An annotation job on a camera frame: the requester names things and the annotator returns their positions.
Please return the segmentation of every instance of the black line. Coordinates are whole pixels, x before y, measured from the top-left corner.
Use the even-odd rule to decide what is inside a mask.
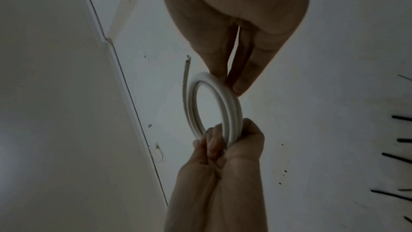
[[[400,160],[400,161],[402,161],[402,162],[406,162],[406,163],[412,164],[412,160],[410,160],[410,159],[402,158],[402,157],[395,156],[395,155],[392,155],[392,154],[389,154],[389,153],[382,153],[382,155],[383,155],[383,156],[386,156],[386,157],[389,157],[389,158],[392,158],[392,159],[397,159],[397,160]]]
[[[396,141],[401,143],[412,143],[412,139],[396,139]]]
[[[412,202],[412,198],[404,197],[404,196],[401,196],[401,195],[398,195],[398,194],[393,194],[393,193],[389,193],[389,192],[385,192],[385,191],[381,191],[381,190],[376,190],[376,189],[371,189],[370,191],[373,192],[373,193],[378,193],[378,194],[387,195],[387,196],[391,196],[391,197],[395,197],[395,198],[405,199],[407,201]]]
[[[115,48],[115,46],[113,45],[113,43],[110,43],[110,45],[113,47],[113,51],[115,51],[115,56],[116,56],[116,59],[117,59],[117,63],[119,64],[120,71],[121,71],[121,75],[123,76],[123,80],[124,80],[124,83],[125,83],[125,85],[126,85],[127,92],[129,93],[129,97],[130,97],[130,99],[131,99],[131,101],[132,101],[133,108],[134,108],[134,112],[136,113],[137,120],[139,121],[139,125],[140,125],[140,128],[141,128],[141,130],[142,130],[143,137],[145,138],[146,145],[147,145],[147,147],[149,147],[149,143],[147,142],[146,135],[145,135],[145,133],[144,133],[144,131],[143,131],[142,123],[140,122],[139,115],[137,114],[136,106],[134,105],[134,101],[133,101],[133,98],[132,98],[132,94],[130,93],[129,86],[127,85],[127,82],[126,82],[126,77],[124,76],[123,69],[122,69],[122,67],[121,67],[119,57],[117,56],[116,48]],[[163,189],[162,181],[160,180],[159,173],[158,173],[158,169],[156,168],[155,160],[153,159],[153,157],[152,157],[152,155],[151,155],[150,148],[149,148],[149,153],[150,153],[151,161],[153,162],[153,165],[154,165],[154,168],[155,168],[154,170],[155,170],[155,172],[156,172],[156,176],[158,177],[158,180],[159,180],[159,183],[160,183],[160,187],[162,188],[164,200],[166,201],[166,205],[169,205],[168,202],[167,202],[167,199],[166,199],[166,195],[164,194],[164,189]]]
[[[91,6],[93,7],[94,14],[95,14],[96,17],[97,17],[97,22],[99,22],[100,30],[102,31],[102,34],[103,34],[104,38],[105,38],[106,40],[108,40],[108,39],[106,38],[106,36],[104,35],[103,27],[102,27],[102,24],[100,23],[100,19],[99,19],[99,16],[97,15],[96,9],[94,8],[93,2],[92,2],[91,0],[89,0],[89,1],[90,1]],[[121,67],[119,57],[117,56],[116,48],[115,48],[115,46],[113,45],[113,43],[112,43],[111,41],[110,41],[110,42],[108,41],[108,43],[112,46],[113,51],[115,52],[116,60],[117,60],[117,63],[119,64],[120,71],[121,71],[121,75],[122,75],[122,77],[123,77],[124,84],[126,85],[127,92],[128,92],[128,94],[129,94],[130,100],[132,101],[133,108],[134,108],[134,112],[135,112],[135,114],[136,114],[137,120],[139,121],[140,129],[142,130],[143,137],[144,137],[144,139],[145,139],[146,145],[147,145],[147,147],[149,147],[149,143],[147,142],[146,135],[145,135],[145,133],[144,133],[144,131],[143,131],[142,123],[140,122],[139,115],[137,114],[137,109],[136,109],[136,106],[134,105],[134,101],[133,101],[132,95],[131,95],[131,93],[130,93],[129,86],[127,85],[127,82],[126,82],[126,77],[124,76],[124,73],[123,73],[123,68]],[[163,193],[164,200],[165,200],[165,202],[166,202],[166,205],[169,205],[169,203],[167,202],[167,199],[166,199],[166,195],[164,194],[163,185],[162,185],[162,182],[161,182],[160,177],[159,177],[158,169],[156,168],[155,160],[153,159],[153,157],[152,157],[152,155],[151,155],[150,148],[149,148],[149,153],[150,153],[151,161],[153,162],[153,165],[154,165],[154,168],[155,168],[154,170],[155,170],[155,172],[156,172],[156,176],[158,177],[158,180],[159,180],[159,183],[160,183],[160,188],[162,189],[162,193]]]
[[[400,76],[400,77],[402,77],[402,78],[405,78],[405,79],[408,79],[409,81],[412,81],[412,79],[410,79],[410,78],[408,78],[408,77],[406,77],[406,76],[403,76],[403,75],[400,75],[400,74],[398,74],[398,76]]]
[[[404,218],[406,221],[409,221],[409,223],[412,223],[412,220],[411,220],[410,218],[408,218],[407,216],[403,216],[403,218]]]
[[[393,119],[398,119],[398,120],[404,120],[404,121],[412,122],[412,118],[409,118],[409,117],[392,115],[392,118],[393,118]]]

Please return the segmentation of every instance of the white cable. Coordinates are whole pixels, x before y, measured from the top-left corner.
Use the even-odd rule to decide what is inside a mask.
[[[197,91],[200,86],[205,86],[218,102],[222,116],[223,140],[227,149],[239,139],[242,133],[243,117],[239,100],[232,90],[215,76],[205,72],[195,75],[188,88],[189,67],[190,56],[186,60],[183,74],[183,107],[193,135],[200,139],[206,132],[197,110]]]

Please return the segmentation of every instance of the electrical cable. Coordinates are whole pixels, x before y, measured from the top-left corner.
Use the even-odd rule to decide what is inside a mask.
[[[206,130],[197,109],[197,91],[199,87],[205,86],[212,92],[219,105],[223,140],[226,143],[226,149],[228,149],[242,133],[243,116],[239,99],[231,89],[209,73],[203,72],[195,75],[188,85],[190,60],[191,58],[188,56],[183,73],[183,107],[188,124],[193,135],[197,139],[201,139]]]

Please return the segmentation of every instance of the coiled cable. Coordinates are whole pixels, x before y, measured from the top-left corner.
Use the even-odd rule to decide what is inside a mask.
[[[228,149],[242,133],[243,116],[239,99],[231,89],[209,73],[203,72],[195,75],[188,86],[190,60],[191,58],[188,56],[183,73],[183,107],[188,124],[197,139],[205,134],[206,130],[197,109],[197,91],[200,86],[205,86],[212,92],[219,105],[223,140],[226,143],[226,149]]]

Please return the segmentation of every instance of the hand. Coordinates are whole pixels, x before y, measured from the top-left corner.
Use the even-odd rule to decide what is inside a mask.
[[[221,156],[221,125],[193,142],[167,210],[165,231],[267,231],[259,158],[264,135],[249,119]]]
[[[309,0],[164,0],[210,73],[240,96],[303,19]],[[227,62],[239,30],[232,68]]]

